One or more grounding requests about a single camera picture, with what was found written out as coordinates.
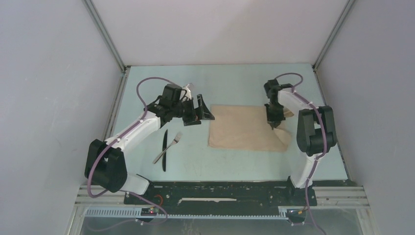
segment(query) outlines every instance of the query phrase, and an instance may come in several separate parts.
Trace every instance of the white wall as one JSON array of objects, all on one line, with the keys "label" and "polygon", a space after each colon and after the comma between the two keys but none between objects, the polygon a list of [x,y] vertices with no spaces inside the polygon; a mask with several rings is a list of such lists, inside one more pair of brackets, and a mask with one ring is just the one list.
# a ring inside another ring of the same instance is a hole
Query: white wall
[{"label": "white wall", "polygon": [[63,234],[120,71],[81,0],[0,3],[0,233]]},{"label": "white wall", "polygon": [[126,65],[314,63],[347,0],[94,0]]},{"label": "white wall", "polygon": [[345,158],[383,235],[414,234],[414,12],[413,0],[357,1],[319,68]]}]

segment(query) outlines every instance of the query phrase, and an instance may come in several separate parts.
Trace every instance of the floor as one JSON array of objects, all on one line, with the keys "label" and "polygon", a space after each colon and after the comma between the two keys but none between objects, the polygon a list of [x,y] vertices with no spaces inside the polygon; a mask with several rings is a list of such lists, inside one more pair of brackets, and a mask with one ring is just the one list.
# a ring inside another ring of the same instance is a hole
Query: floor
[{"label": "floor", "polygon": [[[298,92],[323,105],[323,99],[310,64],[262,65],[201,65],[201,66],[143,66],[131,67],[115,124],[115,133],[124,129],[142,113],[143,105],[137,98],[136,85],[144,78],[159,76],[183,86],[193,83],[195,94],[202,94],[208,107],[212,104],[256,105],[267,103],[264,83],[285,72],[304,76]],[[299,78],[286,76],[282,83],[297,83]],[[146,102],[160,95],[163,81],[146,81],[140,94]],[[168,142],[177,132],[183,133],[180,142],[167,152],[167,171],[161,161],[152,164],[161,152],[164,131],[169,130]],[[181,119],[174,119],[154,132],[132,152],[126,155],[127,169],[152,181],[266,181],[286,180],[296,167],[299,150],[295,140],[297,119],[287,119],[287,129],[293,140],[285,153],[214,149],[208,146],[209,122],[183,127]],[[315,180],[344,180],[346,170],[338,148],[333,147],[315,173]]]}]

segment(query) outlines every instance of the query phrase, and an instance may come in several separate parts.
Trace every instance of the metal frame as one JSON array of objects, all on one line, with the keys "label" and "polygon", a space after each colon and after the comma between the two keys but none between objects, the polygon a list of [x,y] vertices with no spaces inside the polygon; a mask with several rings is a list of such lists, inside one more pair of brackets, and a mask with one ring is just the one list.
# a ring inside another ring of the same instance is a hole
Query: metal frame
[{"label": "metal frame", "polygon": [[356,210],[363,235],[380,235],[370,209]]},{"label": "metal frame", "polygon": [[322,50],[320,51],[320,54],[317,57],[316,62],[313,65],[314,71],[318,69],[320,64],[322,63],[325,55],[327,54],[328,49],[330,48],[331,44],[333,43],[333,40],[336,38],[337,34],[339,33],[341,27],[343,26],[347,16],[351,12],[355,2],[357,0],[348,0],[345,7],[343,8],[342,13],[340,14],[340,17],[336,21],[336,24],[334,25],[333,29],[330,32],[330,35],[328,36],[327,41],[325,42]]},{"label": "metal frame", "polygon": [[104,39],[105,44],[108,46],[108,49],[113,54],[120,70],[125,72],[125,64],[122,62],[121,56],[119,55],[114,42],[112,41],[101,17],[99,16],[95,5],[93,4],[92,0],[82,0],[86,9],[88,10],[89,14],[91,15],[92,21],[95,23],[96,27],[98,28],[99,33],[101,34],[102,38]]},{"label": "metal frame", "polygon": [[121,106],[121,100],[124,96],[125,85],[127,84],[128,76],[130,75],[131,67],[126,67],[125,72],[122,74],[122,77],[118,83],[118,88],[115,93],[114,101],[112,104],[111,112],[107,120],[107,126],[105,128],[104,134],[102,139],[106,140],[107,138],[111,137],[114,132],[115,120],[118,116],[119,108]]},{"label": "metal frame", "polygon": [[[101,186],[91,186],[92,193],[99,193],[104,190]],[[365,190],[361,186],[356,187],[313,187],[316,192],[317,206],[314,209],[370,209]],[[107,192],[98,198],[90,198],[87,186],[79,188],[74,208],[147,208],[148,205],[125,205],[124,192]],[[304,206],[283,206],[279,209],[301,209]]]},{"label": "metal frame", "polygon": [[85,207],[73,207],[65,235],[80,235],[84,224]]}]

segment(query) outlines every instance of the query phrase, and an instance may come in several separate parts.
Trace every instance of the glass panel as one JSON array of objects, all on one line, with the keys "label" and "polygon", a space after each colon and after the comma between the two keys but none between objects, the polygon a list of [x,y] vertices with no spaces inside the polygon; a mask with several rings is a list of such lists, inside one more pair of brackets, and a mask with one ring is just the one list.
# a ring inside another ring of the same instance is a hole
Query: glass panel
[{"label": "glass panel", "polygon": [[[313,215],[328,235],[361,235],[361,228],[356,210],[313,210]],[[287,220],[246,220],[246,219],[169,219],[161,225],[143,225],[131,222],[100,232],[125,218],[94,218],[84,220],[83,235],[321,235],[312,225],[291,226]]]}]

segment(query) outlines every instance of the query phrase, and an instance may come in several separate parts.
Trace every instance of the cable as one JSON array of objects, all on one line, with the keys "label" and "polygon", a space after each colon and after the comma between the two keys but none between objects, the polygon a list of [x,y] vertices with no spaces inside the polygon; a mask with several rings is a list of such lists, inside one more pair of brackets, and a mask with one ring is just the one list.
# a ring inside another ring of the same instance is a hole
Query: cable
[{"label": "cable", "polygon": [[183,101],[183,99],[186,97],[186,95],[187,95],[187,90],[186,89],[182,89],[182,91],[184,91],[184,95],[183,95],[183,97],[180,99],[180,102],[182,102]]},{"label": "cable", "polygon": [[163,197],[160,194],[157,194],[154,197],[160,198],[160,204],[159,204],[159,206],[163,205]]},{"label": "cable", "polygon": [[[124,137],[125,135],[127,135],[131,130],[133,130],[135,127],[137,127],[138,125],[140,125],[141,124],[141,120],[143,120],[144,118],[145,118],[145,116],[147,115],[147,112],[148,112],[148,107],[147,107],[147,105],[145,104],[145,102],[144,102],[144,100],[143,100],[143,98],[141,97],[141,95],[140,95],[140,93],[139,93],[139,87],[140,87],[140,85],[143,83],[143,82],[145,82],[145,81],[147,81],[147,80],[152,80],[152,79],[156,79],[156,80],[163,80],[163,81],[166,81],[166,82],[169,82],[169,83],[171,83],[171,84],[174,84],[174,85],[177,85],[176,83],[174,83],[174,82],[172,82],[172,81],[170,81],[170,80],[168,80],[168,79],[166,79],[166,78],[162,78],[162,77],[148,77],[148,78],[145,78],[145,79],[143,79],[143,80],[141,80],[138,84],[137,84],[137,87],[136,87],[136,91],[137,91],[137,96],[138,96],[138,98],[140,99],[140,101],[143,103],[143,105],[144,105],[144,113],[143,113],[143,115],[141,116],[141,118],[138,120],[138,121],[136,121],[133,125],[131,125],[131,127],[129,127],[127,130],[125,130],[123,133],[121,133],[119,136],[118,136],[118,138],[122,138],[122,137]],[[89,197],[91,197],[91,198],[97,198],[97,197],[99,197],[99,196],[101,196],[101,195],[103,195],[104,193],[106,193],[106,192],[108,192],[108,190],[107,189],[105,189],[105,190],[103,190],[102,192],[100,192],[100,193],[98,193],[98,194],[92,194],[92,192],[91,192],[91,184],[92,184],[92,176],[93,176],[93,173],[94,173],[94,171],[95,171],[95,169],[96,169],[96,166],[98,165],[98,163],[99,163],[99,161],[101,160],[101,158],[105,155],[105,153],[108,151],[108,149],[110,149],[115,143],[117,142],[117,139],[115,139],[115,140],[113,140],[112,142],[110,142],[105,148],[104,148],[104,150],[102,150],[102,152],[101,153],[99,153],[99,155],[98,155],[98,157],[96,158],[96,160],[95,160],[95,162],[93,163],[93,165],[92,165],[92,167],[91,167],[91,170],[90,170],[90,173],[89,173],[89,175],[88,175],[88,183],[87,183],[87,192],[88,192],[88,195],[89,195]],[[144,201],[144,202],[146,202],[146,203],[149,203],[150,205],[153,205],[153,206],[155,206],[155,207],[157,207],[158,209],[160,209],[164,214],[165,214],[165,219],[162,221],[162,222],[157,222],[157,223],[147,223],[147,222],[143,222],[143,223],[146,223],[146,224],[154,224],[154,225],[156,225],[156,224],[161,224],[161,223],[164,223],[167,219],[168,219],[168,215],[167,215],[167,212],[162,208],[162,207],[160,207],[159,205],[157,205],[157,204],[155,204],[155,203],[153,203],[153,202],[151,202],[151,201],[149,201],[149,200],[147,200],[147,199],[145,199],[145,198],[143,198],[143,197],[141,197],[140,195],[138,195],[138,194],[136,194],[136,193],[133,193],[133,192],[127,192],[127,191],[124,191],[124,192],[126,192],[126,193],[129,193],[129,194],[131,194],[131,195],[133,195],[133,196],[135,196],[135,197],[137,197],[137,198],[139,198],[140,200],[142,200],[142,201]],[[111,227],[109,227],[109,228],[105,228],[104,230],[107,230],[107,229],[111,229],[111,228],[113,228],[113,227],[115,227],[115,226],[118,226],[118,225],[120,225],[120,224],[123,224],[123,223],[126,223],[126,222],[130,222],[130,221],[135,221],[135,220],[126,220],[126,221],[123,221],[123,222],[121,222],[121,223],[118,223],[118,224],[115,224],[115,225],[112,225]]]},{"label": "cable", "polygon": [[322,136],[323,136],[323,153],[320,154],[319,156],[316,157],[316,159],[314,160],[314,164],[313,167],[311,168],[310,174],[308,175],[306,181],[305,181],[305,201],[307,203],[307,208],[308,211],[310,212],[310,218],[311,221],[313,222],[314,227],[316,227],[317,230],[319,230],[322,234],[327,235],[327,233],[324,231],[324,229],[322,229],[314,220],[314,216],[313,213],[311,212],[311,208],[310,208],[310,201],[308,200],[308,184],[310,183],[310,179],[313,177],[314,171],[316,171],[317,168],[317,164],[319,163],[318,160],[320,158],[322,158],[326,153],[327,153],[327,137],[325,135],[325,128],[323,125],[323,119],[322,116],[320,115],[319,111],[317,110],[317,108],[313,105],[313,103],[309,102],[306,98],[302,97],[300,94],[297,93],[296,91],[296,87],[301,84],[304,80],[303,76],[299,73],[296,72],[287,72],[287,73],[283,73],[278,75],[277,77],[275,77],[275,80],[277,80],[278,78],[285,76],[285,75],[296,75],[300,77],[300,82],[298,82],[297,84],[293,85],[293,87],[291,88],[291,93],[293,95],[295,95],[297,98],[299,98],[302,102],[304,102],[305,104],[307,104],[308,106],[310,106],[314,112],[317,115],[317,119],[319,120],[319,124],[320,127],[322,129]]}]

